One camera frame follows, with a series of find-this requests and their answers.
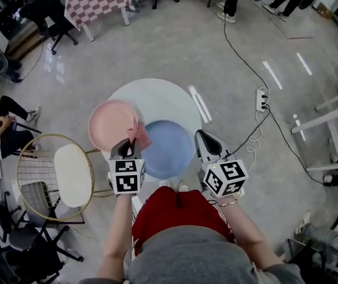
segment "blue plate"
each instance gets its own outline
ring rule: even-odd
[[[171,121],[155,121],[145,127],[152,144],[142,151],[147,174],[168,179],[182,174],[194,157],[195,150],[187,131]]]

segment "white sneaker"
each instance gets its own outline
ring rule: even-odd
[[[266,4],[266,3],[262,3],[262,6],[264,8],[266,8],[269,12],[271,12],[272,14],[275,15],[275,13],[277,12],[273,7],[270,7],[270,5]]]
[[[301,216],[301,219],[298,223],[298,225],[295,227],[294,233],[295,235],[299,235],[303,232],[303,228],[306,225],[311,224],[311,212],[310,211],[306,211],[305,213],[303,213],[303,216]]]
[[[330,160],[332,161],[332,163],[338,163],[338,155],[336,155],[335,153],[331,153]]]
[[[235,23],[236,22],[236,17],[235,16],[231,17],[230,15],[225,14],[224,12],[218,12],[218,13],[216,13],[216,15],[219,18],[221,18],[221,19],[223,19],[223,20],[225,20],[225,21],[227,21],[229,23]]]
[[[225,6],[225,2],[218,2],[217,4],[216,4],[216,6],[217,7],[220,7],[222,10],[224,10],[224,6]]]
[[[190,185],[187,181],[180,181],[180,186],[178,187],[178,192],[188,192],[190,190]]]
[[[158,186],[159,186],[159,187],[168,186],[168,187],[170,187],[170,188],[173,188],[173,187],[171,186],[170,180],[161,180],[161,181],[158,181]]]
[[[32,151],[41,151],[41,145],[40,144],[33,144],[29,147]]]
[[[278,16],[279,16],[283,21],[287,22],[287,18],[288,18],[287,16],[283,15],[281,12],[278,13]]]
[[[331,183],[332,180],[333,180],[333,176],[332,175],[324,175],[323,176],[324,183]]]
[[[26,122],[30,124],[35,123],[35,121],[38,120],[40,114],[41,114],[41,107],[39,106],[39,107],[36,107],[35,110],[28,112]]]

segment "bracelet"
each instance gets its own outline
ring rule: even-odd
[[[233,204],[235,204],[235,203],[237,203],[238,202],[238,200],[236,199],[236,200],[234,200],[233,202],[229,202],[229,203],[224,203],[224,204],[217,204],[218,206],[220,206],[220,207],[224,207],[224,206],[228,206],[228,205],[233,205]]]

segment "checkered tablecloth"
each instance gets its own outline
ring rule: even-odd
[[[66,0],[65,17],[79,28],[102,14],[127,7],[131,0]]]

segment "white round table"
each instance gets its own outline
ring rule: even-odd
[[[202,128],[202,120],[193,98],[179,86],[162,79],[141,79],[119,88],[109,100],[122,100],[130,104],[145,125],[158,120],[181,125],[195,149],[194,135]],[[110,152],[103,151],[102,154],[109,160]],[[157,180],[145,175],[145,181]]]

